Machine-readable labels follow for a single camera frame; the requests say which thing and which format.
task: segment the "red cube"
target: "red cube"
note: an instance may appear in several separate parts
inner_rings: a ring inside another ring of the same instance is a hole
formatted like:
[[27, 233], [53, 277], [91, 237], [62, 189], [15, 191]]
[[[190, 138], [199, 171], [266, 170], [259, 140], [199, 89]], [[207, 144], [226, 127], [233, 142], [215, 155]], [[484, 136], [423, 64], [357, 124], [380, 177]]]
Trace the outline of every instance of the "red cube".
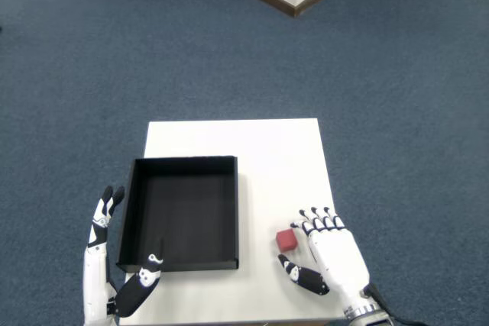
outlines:
[[297, 238], [293, 229], [277, 232], [275, 237], [280, 252], [291, 251], [297, 247]]

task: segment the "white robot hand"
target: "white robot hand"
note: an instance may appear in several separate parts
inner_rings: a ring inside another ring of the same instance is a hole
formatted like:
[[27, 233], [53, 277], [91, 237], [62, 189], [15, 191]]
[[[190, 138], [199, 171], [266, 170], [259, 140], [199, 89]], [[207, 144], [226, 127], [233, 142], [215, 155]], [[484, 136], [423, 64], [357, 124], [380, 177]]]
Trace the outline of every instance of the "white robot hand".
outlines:
[[353, 234], [332, 209], [311, 208], [299, 213], [303, 219], [290, 226], [302, 228], [307, 235], [319, 273], [297, 266], [281, 254], [279, 260], [293, 282], [318, 295], [325, 295], [329, 290], [335, 293], [351, 326], [392, 326], [392, 319], [403, 324], [427, 326], [392, 314], [377, 288], [370, 283], [367, 266]]
[[83, 266], [83, 311], [85, 326], [115, 326], [115, 316], [128, 317], [156, 287], [163, 260], [161, 241], [139, 273], [117, 293], [110, 278], [107, 260], [107, 230], [115, 207], [124, 198], [124, 188], [113, 193], [108, 186], [99, 200], [90, 228]]

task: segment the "gray carpet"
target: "gray carpet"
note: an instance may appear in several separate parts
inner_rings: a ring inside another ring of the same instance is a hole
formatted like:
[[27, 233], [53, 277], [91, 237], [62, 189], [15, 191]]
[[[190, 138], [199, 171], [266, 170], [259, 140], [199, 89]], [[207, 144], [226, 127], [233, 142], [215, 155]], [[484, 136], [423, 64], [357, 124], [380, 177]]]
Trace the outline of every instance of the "gray carpet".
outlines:
[[392, 308], [489, 324], [488, 22], [489, 0], [0, 0], [0, 324], [83, 322], [94, 205], [149, 121], [306, 117]]

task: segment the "white tabletop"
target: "white tabletop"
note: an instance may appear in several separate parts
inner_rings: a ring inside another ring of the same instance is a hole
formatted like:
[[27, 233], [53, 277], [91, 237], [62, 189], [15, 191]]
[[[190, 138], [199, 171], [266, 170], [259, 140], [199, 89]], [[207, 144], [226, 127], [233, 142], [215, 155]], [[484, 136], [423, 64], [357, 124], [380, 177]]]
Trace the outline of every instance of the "white tabletop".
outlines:
[[[277, 231], [301, 208], [333, 206], [316, 119], [151, 122], [144, 157], [238, 157], [239, 269], [163, 273], [120, 324], [341, 318], [338, 299], [293, 284], [277, 259]], [[286, 253], [315, 268], [305, 236]]]

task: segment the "open box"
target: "open box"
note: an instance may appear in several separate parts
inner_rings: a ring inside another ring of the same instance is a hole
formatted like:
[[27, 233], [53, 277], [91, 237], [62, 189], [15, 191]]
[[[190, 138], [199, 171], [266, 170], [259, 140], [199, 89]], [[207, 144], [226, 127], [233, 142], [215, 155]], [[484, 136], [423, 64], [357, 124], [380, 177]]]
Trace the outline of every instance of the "open box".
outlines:
[[238, 268], [238, 159], [135, 160], [118, 266], [141, 268], [163, 238], [164, 271]]

